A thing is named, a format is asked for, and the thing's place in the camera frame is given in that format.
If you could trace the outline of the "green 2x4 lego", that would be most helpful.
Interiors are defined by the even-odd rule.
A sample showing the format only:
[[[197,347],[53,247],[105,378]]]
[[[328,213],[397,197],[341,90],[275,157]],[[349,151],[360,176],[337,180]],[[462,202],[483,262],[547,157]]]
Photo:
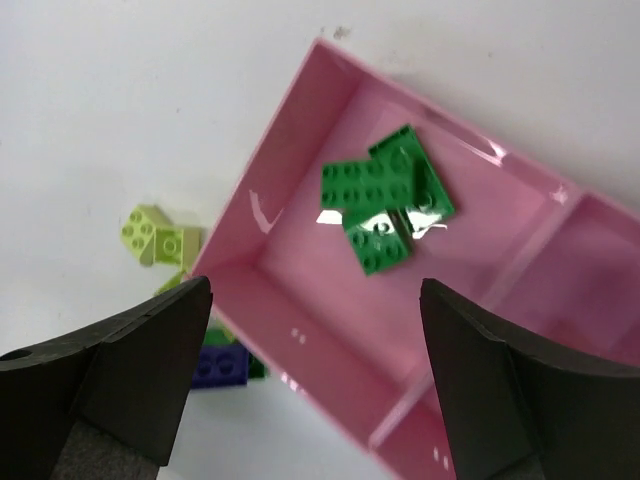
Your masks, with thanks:
[[[327,163],[321,171],[320,204],[327,209],[393,209],[413,199],[413,164],[387,160]]]

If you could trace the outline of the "dark blue lego brick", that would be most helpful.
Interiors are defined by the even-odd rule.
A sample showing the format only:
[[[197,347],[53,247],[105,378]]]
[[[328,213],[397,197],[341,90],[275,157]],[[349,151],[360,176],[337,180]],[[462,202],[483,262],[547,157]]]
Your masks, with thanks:
[[[207,345],[199,353],[192,389],[244,386],[249,377],[249,352],[241,344]]]

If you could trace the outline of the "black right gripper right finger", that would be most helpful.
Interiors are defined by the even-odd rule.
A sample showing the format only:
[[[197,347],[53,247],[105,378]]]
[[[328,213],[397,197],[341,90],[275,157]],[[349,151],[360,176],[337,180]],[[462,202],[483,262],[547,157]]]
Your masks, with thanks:
[[[460,479],[636,479],[639,370],[553,342],[436,279],[420,311]]]

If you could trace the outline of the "green sloped lego piece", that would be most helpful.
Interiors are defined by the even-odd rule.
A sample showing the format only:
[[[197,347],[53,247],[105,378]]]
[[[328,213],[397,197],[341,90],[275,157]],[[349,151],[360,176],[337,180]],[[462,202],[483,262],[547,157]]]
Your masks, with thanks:
[[[400,213],[415,240],[433,228],[446,227],[445,221],[456,209],[413,126],[403,125],[372,145],[368,153],[373,160],[391,164],[409,160],[413,164],[413,199]]]

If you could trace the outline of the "green stepped lego assembly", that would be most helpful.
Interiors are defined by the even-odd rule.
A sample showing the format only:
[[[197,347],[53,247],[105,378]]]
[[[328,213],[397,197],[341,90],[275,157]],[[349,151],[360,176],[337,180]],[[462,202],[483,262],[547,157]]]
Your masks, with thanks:
[[[398,210],[348,211],[342,227],[366,276],[411,257],[413,243]]]

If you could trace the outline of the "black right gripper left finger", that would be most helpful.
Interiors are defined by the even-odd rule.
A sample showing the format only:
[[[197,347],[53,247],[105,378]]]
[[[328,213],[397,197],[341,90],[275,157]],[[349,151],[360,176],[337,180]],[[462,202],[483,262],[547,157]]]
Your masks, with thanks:
[[[209,321],[196,277],[131,309],[1,357],[1,465],[52,468],[86,426],[168,464]]]

